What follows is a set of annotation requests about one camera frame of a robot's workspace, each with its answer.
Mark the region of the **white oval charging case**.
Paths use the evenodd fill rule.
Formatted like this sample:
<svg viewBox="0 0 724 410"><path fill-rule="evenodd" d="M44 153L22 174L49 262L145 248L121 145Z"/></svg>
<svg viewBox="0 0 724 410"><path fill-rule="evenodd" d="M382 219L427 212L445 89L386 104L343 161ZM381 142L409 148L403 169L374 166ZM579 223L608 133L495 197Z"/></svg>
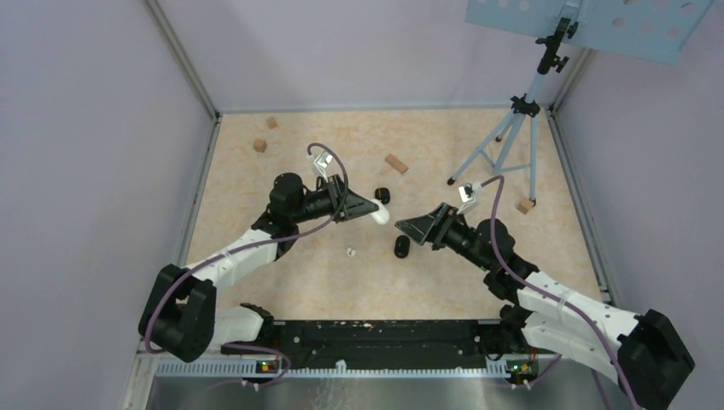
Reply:
<svg viewBox="0 0 724 410"><path fill-rule="evenodd" d="M369 216L380 226L385 226L390 221L390 213L384 204L373 198L371 202L377 206L377 209L370 213Z"/></svg>

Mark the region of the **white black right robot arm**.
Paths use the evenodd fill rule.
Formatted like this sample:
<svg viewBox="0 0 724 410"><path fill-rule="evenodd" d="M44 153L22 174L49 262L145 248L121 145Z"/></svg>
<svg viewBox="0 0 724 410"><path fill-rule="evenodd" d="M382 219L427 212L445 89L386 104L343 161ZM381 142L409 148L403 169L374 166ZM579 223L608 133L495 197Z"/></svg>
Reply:
<svg viewBox="0 0 724 410"><path fill-rule="evenodd" d="M617 383L644 409L666 409L695 368L671 320L650 309L639 314L572 290L515 253L500 220L472 227L455 207L398 220L414 243L450 249L485 271L488 290L506 301L500 329L512 352L528 346L559 354Z"/></svg>

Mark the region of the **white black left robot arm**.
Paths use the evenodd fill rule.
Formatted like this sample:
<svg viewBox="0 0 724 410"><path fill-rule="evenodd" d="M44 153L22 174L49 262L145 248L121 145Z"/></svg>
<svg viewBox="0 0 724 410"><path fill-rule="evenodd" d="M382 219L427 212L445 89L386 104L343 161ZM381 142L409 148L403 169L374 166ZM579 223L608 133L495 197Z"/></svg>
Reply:
<svg viewBox="0 0 724 410"><path fill-rule="evenodd" d="M198 359L213 341L220 294L281 259L304 236L365 216L381 226L390 219L381 201L349 190L339 175L316 190L296 173L278 175L266 210L235 242L197 263L161 268L138 324L145 348L186 363Z"/></svg>

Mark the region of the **black oval charging case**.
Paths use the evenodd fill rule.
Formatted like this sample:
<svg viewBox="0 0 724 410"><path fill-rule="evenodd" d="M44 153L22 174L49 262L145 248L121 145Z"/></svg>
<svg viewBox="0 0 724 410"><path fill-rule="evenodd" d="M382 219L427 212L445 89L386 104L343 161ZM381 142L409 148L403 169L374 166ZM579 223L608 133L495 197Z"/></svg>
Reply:
<svg viewBox="0 0 724 410"><path fill-rule="evenodd" d="M394 255L399 259L406 258L410 253L411 239L406 235L399 235L394 241Z"/></svg>

